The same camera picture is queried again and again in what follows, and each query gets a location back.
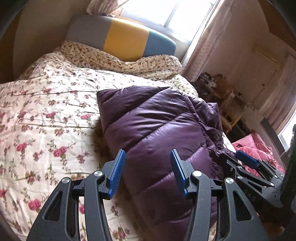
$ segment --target headboard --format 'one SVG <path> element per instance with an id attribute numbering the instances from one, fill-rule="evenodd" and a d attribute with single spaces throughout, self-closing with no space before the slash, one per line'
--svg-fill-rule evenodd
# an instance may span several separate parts
<path id="1" fill-rule="evenodd" d="M 174 55 L 176 43 L 141 24 L 98 15 L 75 15 L 66 40 L 86 44 L 122 61 L 159 54 Z"/>

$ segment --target silver screw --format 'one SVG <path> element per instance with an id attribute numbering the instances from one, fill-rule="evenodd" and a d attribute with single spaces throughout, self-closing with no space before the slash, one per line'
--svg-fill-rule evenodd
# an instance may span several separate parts
<path id="1" fill-rule="evenodd" d="M 95 175 L 96 177 L 100 177 L 100 176 L 103 175 L 103 172 L 102 172 L 102 171 L 96 171 L 96 172 L 94 172 L 94 175 Z"/>
<path id="2" fill-rule="evenodd" d="M 226 182 L 229 184 L 232 184 L 234 182 L 234 180 L 230 177 L 226 178 Z"/>
<path id="3" fill-rule="evenodd" d="M 200 171 L 193 171 L 192 175 L 194 175 L 195 177 L 200 177 L 202 173 Z"/>
<path id="4" fill-rule="evenodd" d="M 65 177 L 62 179 L 62 183 L 68 183 L 70 181 L 70 178 Z"/>

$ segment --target pink curtain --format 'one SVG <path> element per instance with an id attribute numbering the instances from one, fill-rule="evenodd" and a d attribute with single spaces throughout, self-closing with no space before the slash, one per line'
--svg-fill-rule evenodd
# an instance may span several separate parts
<path id="1" fill-rule="evenodd" d="M 128 0 L 91 0 L 87 13 L 114 17 Z"/>
<path id="2" fill-rule="evenodd" d="M 288 123 L 296 109 L 296 59 L 290 54 L 281 77 L 260 112 L 277 134 Z"/>
<path id="3" fill-rule="evenodd" d="M 197 33 L 182 60 L 182 75 L 195 82 L 215 51 L 231 19 L 233 0 L 220 0 L 203 33 Z"/>

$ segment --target flower pattern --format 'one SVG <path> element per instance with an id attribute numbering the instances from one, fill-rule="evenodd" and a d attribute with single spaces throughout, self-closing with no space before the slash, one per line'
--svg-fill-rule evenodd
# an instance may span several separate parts
<path id="1" fill-rule="evenodd" d="M 86 178 L 112 160 L 96 93 L 148 85 L 171 86 L 197 96 L 180 71 L 181 64 L 173 56 L 122 62 L 103 51 L 65 41 L 17 81 L 0 85 L 0 209 L 21 240 L 63 177 Z M 143 240 L 153 235 L 123 182 L 104 205 L 113 240 Z M 86 241 L 83 198 L 79 226 L 81 240 Z"/>

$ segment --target floral comforter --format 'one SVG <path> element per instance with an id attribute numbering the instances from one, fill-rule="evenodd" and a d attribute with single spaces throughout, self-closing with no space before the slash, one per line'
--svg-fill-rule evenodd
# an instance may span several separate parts
<path id="1" fill-rule="evenodd" d="M 46 199 L 63 177 L 87 177 L 110 161 L 96 93 L 132 85 L 173 86 L 197 96 L 173 56 L 121 62 L 84 44 L 65 41 L 15 82 L 0 85 L 0 210 L 25 240 Z M 104 200 L 113 240 L 155 240 L 123 181 Z M 83 198 L 81 240 L 86 240 Z"/>

